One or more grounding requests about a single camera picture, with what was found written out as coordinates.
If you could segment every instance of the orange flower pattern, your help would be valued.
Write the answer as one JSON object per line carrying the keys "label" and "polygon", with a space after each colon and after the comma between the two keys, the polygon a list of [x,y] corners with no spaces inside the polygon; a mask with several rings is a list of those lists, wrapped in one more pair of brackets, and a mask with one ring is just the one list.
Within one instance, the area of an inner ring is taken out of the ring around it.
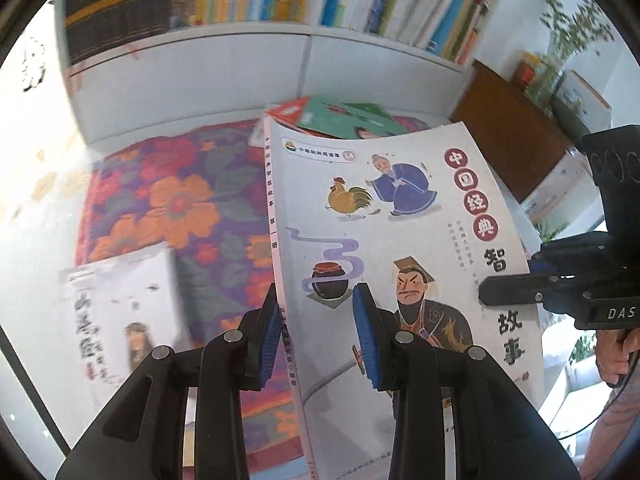
{"label": "orange flower pattern", "polygon": [[249,237],[246,257],[254,261],[254,267],[268,269],[271,267],[271,239],[269,235]]}
{"label": "orange flower pattern", "polygon": [[207,202],[210,198],[209,184],[201,177],[168,176],[149,188],[153,209],[140,222],[156,240],[164,238],[174,249],[182,249],[190,234],[205,238],[220,221],[215,204]]}

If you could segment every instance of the children's book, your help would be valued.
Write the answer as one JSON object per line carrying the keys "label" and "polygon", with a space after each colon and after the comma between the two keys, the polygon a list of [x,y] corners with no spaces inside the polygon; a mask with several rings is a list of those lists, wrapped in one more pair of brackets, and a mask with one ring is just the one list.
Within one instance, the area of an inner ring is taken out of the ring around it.
{"label": "children's book", "polygon": [[[449,351],[484,347],[540,407],[536,306],[490,310],[478,301],[487,276],[528,266],[462,123],[353,141],[311,137],[266,118],[264,136],[283,342],[311,478],[388,478],[398,397],[374,390],[365,375],[352,309],[360,282],[394,313],[398,330]],[[442,403],[453,480],[446,393]]]}
{"label": "children's book", "polygon": [[153,348],[190,348],[166,242],[63,270],[60,287],[62,317],[95,414]]}

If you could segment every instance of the white shelf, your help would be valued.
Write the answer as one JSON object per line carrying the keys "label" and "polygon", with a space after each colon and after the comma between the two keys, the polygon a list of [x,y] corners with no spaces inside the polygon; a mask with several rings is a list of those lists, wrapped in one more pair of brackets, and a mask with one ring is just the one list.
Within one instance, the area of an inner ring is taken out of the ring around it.
{"label": "white shelf", "polygon": [[128,56],[133,51],[176,43],[178,41],[197,40],[198,38],[210,38],[213,36],[231,36],[238,34],[292,34],[296,36],[337,38],[347,41],[356,41],[363,44],[371,44],[409,54],[432,63],[438,64],[456,72],[464,72],[465,66],[458,65],[429,52],[408,46],[397,41],[391,41],[373,34],[363,34],[346,28],[310,27],[299,23],[286,22],[233,22],[219,23],[216,25],[201,25],[199,27],[182,28],[166,34],[151,36],[143,40],[135,41],[124,46],[112,48],[91,58],[81,61],[71,67],[71,75],[86,70],[92,66],[107,62],[117,57]]}

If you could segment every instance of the cartoon old man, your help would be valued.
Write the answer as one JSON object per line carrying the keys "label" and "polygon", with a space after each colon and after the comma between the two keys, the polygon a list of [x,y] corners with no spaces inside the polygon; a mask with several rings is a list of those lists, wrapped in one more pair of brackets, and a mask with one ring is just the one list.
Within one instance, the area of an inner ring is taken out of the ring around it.
{"label": "cartoon old man", "polygon": [[374,181],[366,181],[372,186],[379,199],[393,202],[393,216],[411,215],[424,211],[434,200],[435,191],[429,191],[429,181],[424,173],[411,164],[391,165],[388,158],[379,155],[371,157],[373,165],[382,174]]}
{"label": "cartoon old man", "polygon": [[425,299],[435,280],[411,256],[394,262],[398,268],[396,321],[400,330],[420,335],[432,346],[462,352],[473,342],[465,316],[452,306]]}

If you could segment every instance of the green book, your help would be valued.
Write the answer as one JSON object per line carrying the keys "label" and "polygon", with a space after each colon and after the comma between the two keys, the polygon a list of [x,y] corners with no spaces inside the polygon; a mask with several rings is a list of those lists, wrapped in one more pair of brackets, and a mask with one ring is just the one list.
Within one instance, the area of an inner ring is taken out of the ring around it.
{"label": "green book", "polygon": [[296,126],[345,140],[407,133],[406,128],[393,119],[320,96],[309,99]]}

